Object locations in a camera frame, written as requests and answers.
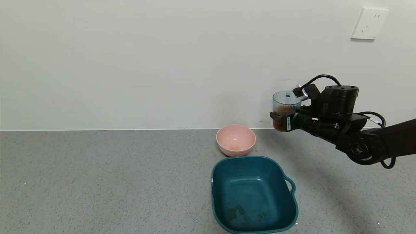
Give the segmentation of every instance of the electrical outlet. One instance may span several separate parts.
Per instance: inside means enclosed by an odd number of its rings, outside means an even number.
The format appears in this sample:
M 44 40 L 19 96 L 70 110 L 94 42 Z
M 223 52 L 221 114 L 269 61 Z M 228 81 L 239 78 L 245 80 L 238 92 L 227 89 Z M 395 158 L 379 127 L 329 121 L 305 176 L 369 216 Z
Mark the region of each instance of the electrical outlet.
M 388 13 L 389 10 L 363 8 L 351 38 L 376 39 Z

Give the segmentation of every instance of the plastic basin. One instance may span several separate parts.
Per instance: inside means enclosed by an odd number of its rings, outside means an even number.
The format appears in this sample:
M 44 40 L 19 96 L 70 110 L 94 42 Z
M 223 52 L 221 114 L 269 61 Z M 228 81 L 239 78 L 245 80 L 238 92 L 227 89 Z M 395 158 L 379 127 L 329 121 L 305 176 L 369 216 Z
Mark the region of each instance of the plastic basin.
M 226 158 L 215 165 L 211 178 L 214 216 L 228 232 L 274 233 L 295 224 L 296 187 L 275 161 L 262 156 Z

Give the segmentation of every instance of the white wall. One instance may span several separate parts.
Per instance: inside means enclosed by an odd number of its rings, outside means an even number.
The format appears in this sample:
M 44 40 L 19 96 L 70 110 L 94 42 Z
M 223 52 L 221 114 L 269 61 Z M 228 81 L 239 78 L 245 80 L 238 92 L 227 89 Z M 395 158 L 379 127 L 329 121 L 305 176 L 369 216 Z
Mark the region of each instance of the white wall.
M 350 40 L 364 6 L 390 10 L 374 42 Z M 415 25 L 411 0 L 0 0 L 1 128 L 269 128 L 272 94 L 322 73 L 395 124 Z

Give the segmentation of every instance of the gray countertop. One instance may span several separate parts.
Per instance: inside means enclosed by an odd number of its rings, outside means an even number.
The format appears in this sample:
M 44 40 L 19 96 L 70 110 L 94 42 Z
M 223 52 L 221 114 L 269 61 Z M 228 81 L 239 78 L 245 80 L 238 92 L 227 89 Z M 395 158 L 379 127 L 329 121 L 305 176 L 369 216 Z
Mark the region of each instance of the gray countertop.
M 216 130 L 1 132 L 0 233 L 226 233 L 210 180 Z M 302 131 L 255 130 L 250 155 L 297 186 L 285 233 L 415 233 L 416 157 L 353 163 Z

